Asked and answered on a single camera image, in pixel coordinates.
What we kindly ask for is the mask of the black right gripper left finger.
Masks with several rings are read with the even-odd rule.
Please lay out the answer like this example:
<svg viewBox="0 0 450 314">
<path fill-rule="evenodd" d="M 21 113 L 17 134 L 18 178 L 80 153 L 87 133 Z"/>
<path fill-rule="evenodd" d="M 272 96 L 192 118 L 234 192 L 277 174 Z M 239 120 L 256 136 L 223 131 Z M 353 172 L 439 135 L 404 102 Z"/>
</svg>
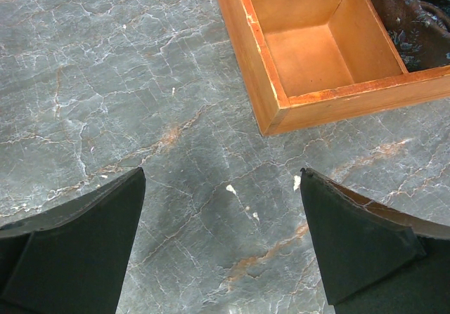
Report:
<svg viewBox="0 0 450 314">
<path fill-rule="evenodd" d="M 115 313 L 146 191 L 141 167 L 1 227 L 2 313 Z"/>
</svg>

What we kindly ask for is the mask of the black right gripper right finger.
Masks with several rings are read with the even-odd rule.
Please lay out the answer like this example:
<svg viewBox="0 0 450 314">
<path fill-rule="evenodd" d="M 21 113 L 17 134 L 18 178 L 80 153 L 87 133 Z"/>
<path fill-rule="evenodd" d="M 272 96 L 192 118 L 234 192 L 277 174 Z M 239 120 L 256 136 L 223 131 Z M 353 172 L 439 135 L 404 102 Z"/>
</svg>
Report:
<svg viewBox="0 0 450 314">
<path fill-rule="evenodd" d="M 302 170 L 300 191 L 336 313 L 448 313 L 449 227 Z"/>
</svg>

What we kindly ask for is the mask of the orange wooden compartment tray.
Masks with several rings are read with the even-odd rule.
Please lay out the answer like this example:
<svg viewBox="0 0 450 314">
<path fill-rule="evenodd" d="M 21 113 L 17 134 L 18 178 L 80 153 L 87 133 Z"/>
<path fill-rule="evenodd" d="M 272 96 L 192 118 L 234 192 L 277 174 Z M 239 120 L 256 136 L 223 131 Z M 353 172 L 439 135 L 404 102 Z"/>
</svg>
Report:
<svg viewBox="0 0 450 314">
<path fill-rule="evenodd" d="M 265 135 L 449 96 L 449 67 L 409 72 L 371 0 L 218 0 Z"/>
</svg>

